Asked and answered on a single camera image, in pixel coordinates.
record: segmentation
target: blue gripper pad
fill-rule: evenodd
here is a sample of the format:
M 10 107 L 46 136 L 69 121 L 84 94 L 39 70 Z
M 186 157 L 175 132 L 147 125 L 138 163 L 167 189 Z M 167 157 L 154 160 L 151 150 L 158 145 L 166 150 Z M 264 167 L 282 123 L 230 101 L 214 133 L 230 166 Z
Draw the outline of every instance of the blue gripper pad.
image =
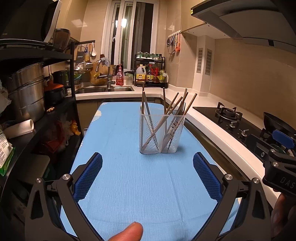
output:
M 210 169 L 210 164 L 200 152 L 196 153 L 193 157 L 193 167 L 199 175 L 210 197 L 217 200 L 217 202 L 220 202 L 222 199 L 221 183 Z
M 283 146 L 287 147 L 288 149 L 294 149 L 295 144 L 291 137 L 287 136 L 286 134 L 280 132 L 279 130 L 274 130 L 272 132 L 272 138 L 281 143 Z
M 100 153 L 97 153 L 97 155 L 93 157 L 93 159 L 88 164 L 84 172 L 75 182 L 73 197 L 77 203 L 79 200 L 85 198 L 94 180 L 96 179 L 96 176 L 101 170 L 102 165 L 103 165 L 103 158 Z

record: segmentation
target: air vent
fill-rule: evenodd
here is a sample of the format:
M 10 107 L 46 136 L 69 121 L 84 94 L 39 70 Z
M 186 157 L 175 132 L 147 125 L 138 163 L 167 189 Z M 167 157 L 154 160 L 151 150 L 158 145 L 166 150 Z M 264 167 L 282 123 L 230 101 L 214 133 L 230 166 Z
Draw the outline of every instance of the air vent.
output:
M 210 75 L 212 64 L 212 50 L 207 49 L 207 62 L 205 64 L 205 74 Z
M 198 56 L 197 56 L 197 73 L 202 72 L 202 54 L 203 54 L 203 48 L 198 49 Z

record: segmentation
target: ironing board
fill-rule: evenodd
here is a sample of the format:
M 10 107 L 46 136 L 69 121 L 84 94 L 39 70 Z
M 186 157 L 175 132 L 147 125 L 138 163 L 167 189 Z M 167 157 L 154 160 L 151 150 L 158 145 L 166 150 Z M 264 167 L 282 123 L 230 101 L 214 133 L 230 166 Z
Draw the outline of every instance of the ironing board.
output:
M 193 156 L 200 151 L 209 163 L 216 163 L 185 127 L 176 153 L 141 154 L 139 106 L 110 102 L 99 107 L 71 173 L 94 152 L 102 155 L 103 166 L 79 205 L 104 240 L 134 221 L 143 225 L 143 241 L 191 240 L 217 204 L 193 168 Z M 149 107 L 163 108 L 155 103 Z M 231 228 L 238 207 L 235 201 L 221 233 Z M 66 231 L 75 235 L 63 209 L 60 217 Z

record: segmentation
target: white countertop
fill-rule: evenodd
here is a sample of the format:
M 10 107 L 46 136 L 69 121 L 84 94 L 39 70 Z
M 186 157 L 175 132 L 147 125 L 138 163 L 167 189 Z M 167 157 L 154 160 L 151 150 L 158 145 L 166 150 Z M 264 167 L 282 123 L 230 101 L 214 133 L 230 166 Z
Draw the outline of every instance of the white countertop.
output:
M 127 97 L 142 97 L 142 88 L 132 86 L 134 91 L 126 92 L 102 92 L 102 93 L 85 93 L 77 94 L 76 100 L 89 100 L 89 99 L 105 99 L 105 98 L 127 98 Z M 166 102 L 171 103 L 176 93 L 179 92 L 179 96 L 183 96 L 185 88 L 179 88 L 175 86 L 169 86 L 165 90 Z M 235 107 L 234 104 L 225 101 L 210 93 L 198 93 L 193 89 L 188 89 L 187 102 L 192 99 L 194 93 L 197 93 L 195 101 L 192 106 L 198 107 L 217 107 L 218 102 L 221 102 L 227 108 Z M 161 88 L 145 88 L 147 97 L 160 97 L 163 99 L 163 90 Z M 252 113 L 237 107 L 237 111 L 243 113 L 243 117 L 259 127 L 264 128 L 263 120 L 253 115 Z M 250 178 L 257 177 L 262 181 L 264 176 L 264 167 L 262 162 L 252 154 L 244 145 L 237 141 L 234 137 L 228 134 L 225 130 L 219 127 L 216 123 L 205 117 L 203 114 L 194 110 L 192 107 L 189 109 L 186 118 L 193 123 L 199 130 L 201 130 L 207 137 L 209 137 L 230 159 L 232 159 L 236 165 Z M 270 187 L 263 184 L 266 198 L 270 205 L 273 207 L 279 193 L 275 193 Z

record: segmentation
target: black pot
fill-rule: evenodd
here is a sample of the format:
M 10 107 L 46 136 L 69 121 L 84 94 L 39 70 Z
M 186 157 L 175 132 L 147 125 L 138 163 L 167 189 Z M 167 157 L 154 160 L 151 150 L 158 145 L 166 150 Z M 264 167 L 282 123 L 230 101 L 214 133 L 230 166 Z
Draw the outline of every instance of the black pot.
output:
M 295 138 L 296 130 L 280 118 L 277 118 L 272 114 L 264 112 L 263 121 L 265 129 L 268 132 L 272 133 L 274 130 L 279 130 L 287 136 Z
M 54 78 L 54 83 L 57 84 L 62 84 L 66 87 L 67 83 L 69 83 L 69 78 L 70 78 L 70 70 L 60 70 L 60 71 L 56 71 L 52 74 L 53 78 Z M 68 90 L 67 88 L 64 89 L 64 96 L 66 97 L 68 95 Z
M 64 86 L 44 92 L 45 106 L 51 107 L 61 103 L 64 99 Z

